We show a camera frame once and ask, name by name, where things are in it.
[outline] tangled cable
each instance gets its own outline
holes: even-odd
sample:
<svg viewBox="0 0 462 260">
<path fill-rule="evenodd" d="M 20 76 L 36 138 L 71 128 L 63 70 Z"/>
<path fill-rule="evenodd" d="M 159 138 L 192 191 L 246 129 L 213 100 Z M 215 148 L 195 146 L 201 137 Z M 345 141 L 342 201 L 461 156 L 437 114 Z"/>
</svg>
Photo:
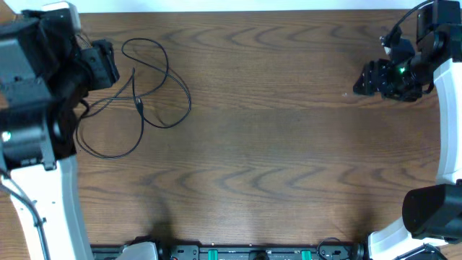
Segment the tangled cable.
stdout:
<svg viewBox="0 0 462 260">
<path fill-rule="evenodd" d="M 125 48 L 127 43 L 130 43 L 131 41 L 134 41 L 134 40 L 145 40 L 145 41 L 148 41 L 150 43 L 154 43 L 156 46 L 158 46 L 162 50 L 162 52 L 164 53 L 164 56 L 165 56 L 165 71 L 163 71 L 162 69 L 160 69 L 160 68 L 158 68 L 158 67 L 156 67 L 154 65 L 148 64 L 147 62 L 141 61 L 141 60 L 139 60 L 137 58 L 134 58 L 133 56 L 128 55 L 124 51 L 124 48 Z M 150 39 L 147 39 L 147 38 L 132 38 L 132 39 L 127 40 L 125 43 L 123 43 L 121 50 L 122 50 L 122 54 L 125 57 L 127 57 L 129 59 L 132 59 L 132 60 L 134 60 L 136 62 L 139 62 L 139 63 L 141 63 L 143 65 L 146 65 L 151 69 L 162 72 L 164 74 L 164 77 L 163 77 L 162 81 L 160 82 L 160 84 L 157 85 L 154 89 L 152 89 L 152 90 L 150 90 L 148 92 L 145 92 L 143 94 L 136 95 L 136 93 L 135 93 L 135 68 L 133 68 L 132 71 L 131 71 L 131 77 L 128 79 L 127 83 L 125 83 L 125 85 L 119 91 L 117 91 L 117 93 L 114 96 L 103 98 L 101 100 L 98 100 L 98 101 L 94 102 L 91 105 L 89 105 L 87 103 L 87 101 L 85 101 L 85 100 L 80 100 L 80 103 L 85 106 L 85 112 L 83 112 L 83 114 L 79 117 L 79 120 L 77 121 L 77 126 L 76 126 L 76 131 L 75 131 L 75 133 L 76 133 L 76 142 L 82 148 L 82 150 L 84 150 L 85 152 L 87 152 L 91 156 L 94 156 L 94 157 L 100 158 L 100 159 L 106 159 L 106 160 L 119 159 L 119 158 L 125 157 L 125 156 L 129 155 L 130 153 L 132 153 L 138 147 L 138 145 L 141 142 L 141 139 L 143 137 L 144 122 L 148 123 L 149 125 L 151 125 L 153 127 L 158 128 L 158 129 L 169 129 L 169 128 L 172 128 L 174 126 L 177 126 L 179 123 L 181 123 L 183 120 L 185 120 L 185 118 L 191 112 L 191 95 L 190 95 L 188 89 L 185 87 L 185 85 L 180 80 L 176 79 L 174 76 L 169 74 L 170 67 L 169 67 L 169 62 L 168 62 L 167 51 L 165 51 L 164 47 L 162 47 L 162 45 L 160 43 L 158 43 L 155 40 L 150 40 Z M 154 92 L 156 92 L 158 89 L 160 89 L 164 85 L 167 78 L 173 79 L 173 81 L 175 81 L 181 87 L 181 89 L 184 91 L 184 93 L 186 94 L 186 97 L 188 98 L 188 110 L 186 111 L 185 115 L 180 120 L 176 121 L 175 123 L 172 123 L 170 125 L 159 126 L 159 125 L 157 125 L 155 123 L 152 123 L 146 117 L 144 117 L 144 106 L 143 106 L 143 102 L 142 102 L 141 98 L 145 97 L 145 96 L 148 96 L 148 95 L 151 95 Z M 130 97 L 119 97 L 119 95 L 130 85 L 130 82 L 131 82 L 132 96 L 130 96 Z M 103 154 L 95 151 L 93 148 L 91 148 L 91 146 L 89 146 L 83 139 L 82 140 L 80 139 L 80 137 L 79 137 L 79 125 L 80 125 L 80 123 L 82 122 L 83 119 L 96 116 L 98 113 L 100 113 L 105 108 L 107 108 L 107 106 L 110 105 L 114 100 L 131 100 L 131 99 L 133 99 L 136 110 L 138 111 L 138 114 L 140 115 L 141 131 L 140 131 L 140 134 L 139 134 L 138 141 L 136 142 L 136 144 L 128 152 L 124 152 L 121 155 L 114 155 L 114 156 L 103 155 Z M 106 102 L 106 104 L 104 104 L 101 108 L 99 108 L 94 113 L 90 113 L 92 108 L 94 108 L 96 105 L 98 105 L 98 104 L 100 104 L 102 102 Z"/>
</svg>

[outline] green led light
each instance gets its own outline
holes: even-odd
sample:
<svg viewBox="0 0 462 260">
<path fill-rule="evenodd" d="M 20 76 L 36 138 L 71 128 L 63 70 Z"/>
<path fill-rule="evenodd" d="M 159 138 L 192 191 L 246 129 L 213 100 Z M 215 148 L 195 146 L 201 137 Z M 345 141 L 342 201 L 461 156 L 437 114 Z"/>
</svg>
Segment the green led light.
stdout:
<svg viewBox="0 0 462 260">
<path fill-rule="evenodd" d="M 12 133 L 9 131 L 5 131 L 1 133 L 1 140 L 3 142 L 8 142 L 12 138 Z"/>
</svg>

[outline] green connector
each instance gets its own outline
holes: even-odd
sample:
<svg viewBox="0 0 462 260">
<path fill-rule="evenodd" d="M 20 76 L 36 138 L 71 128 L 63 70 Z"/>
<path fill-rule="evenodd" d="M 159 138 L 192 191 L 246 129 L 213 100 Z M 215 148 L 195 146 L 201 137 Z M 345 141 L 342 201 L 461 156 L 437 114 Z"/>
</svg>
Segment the green connector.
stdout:
<svg viewBox="0 0 462 260">
<path fill-rule="evenodd" d="M 218 260 L 218 250 L 209 250 L 209 260 Z"/>
<path fill-rule="evenodd" d="M 311 260 L 311 251 L 308 251 L 308 250 L 302 251 L 302 260 Z"/>
</svg>

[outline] wooden table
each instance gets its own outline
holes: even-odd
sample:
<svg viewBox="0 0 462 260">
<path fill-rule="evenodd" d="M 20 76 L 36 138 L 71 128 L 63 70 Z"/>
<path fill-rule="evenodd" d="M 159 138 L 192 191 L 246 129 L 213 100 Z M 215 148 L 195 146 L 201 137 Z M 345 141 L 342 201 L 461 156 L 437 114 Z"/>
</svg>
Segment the wooden table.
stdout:
<svg viewBox="0 0 462 260">
<path fill-rule="evenodd" d="M 415 103 L 353 95 L 362 66 L 385 58 L 378 38 L 402 11 L 83 14 L 91 39 L 115 44 L 121 80 L 136 91 L 162 75 L 121 55 L 123 41 L 158 40 L 191 91 L 193 110 L 173 129 L 145 128 L 130 156 L 78 152 L 90 242 L 122 244 L 153 234 L 203 244 L 360 241 L 401 214 L 406 192 L 431 186 L 440 155 L 436 92 Z M 404 26 L 414 39 L 415 17 Z M 162 66 L 159 49 L 127 52 Z M 145 115 L 174 122 L 186 109 L 169 81 L 144 98 Z M 130 148 L 139 134 L 131 101 L 84 123 L 100 152 Z M 9 199 L 0 198 L 0 252 L 26 259 Z M 462 247 L 445 248 L 449 259 Z"/>
</svg>

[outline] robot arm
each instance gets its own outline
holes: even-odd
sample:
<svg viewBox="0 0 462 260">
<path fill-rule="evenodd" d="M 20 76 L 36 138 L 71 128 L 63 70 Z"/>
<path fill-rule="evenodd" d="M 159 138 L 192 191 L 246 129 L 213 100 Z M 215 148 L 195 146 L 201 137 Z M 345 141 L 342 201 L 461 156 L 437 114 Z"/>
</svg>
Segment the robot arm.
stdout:
<svg viewBox="0 0 462 260">
<path fill-rule="evenodd" d="M 440 100 L 441 155 L 437 184 L 462 180 L 462 63 L 451 58 L 435 70 Z"/>
<path fill-rule="evenodd" d="M 32 260 L 93 259 L 80 210 L 73 109 L 91 90 L 119 78 L 112 45 L 81 49 L 75 6 L 59 2 L 0 27 L 3 190 L 24 230 Z M 29 210 L 26 201 L 35 210 Z"/>
<path fill-rule="evenodd" d="M 462 238 L 462 27 L 457 1 L 423 7 L 417 20 L 416 55 L 396 28 L 382 38 L 391 60 L 371 61 L 354 86 L 361 95 L 413 102 L 436 86 L 440 101 L 441 155 L 436 186 L 410 191 L 403 216 L 368 238 L 374 260 L 399 256 L 424 244 L 442 246 Z M 422 86 L 430 84 L 428 91 Z"/>
</svg>

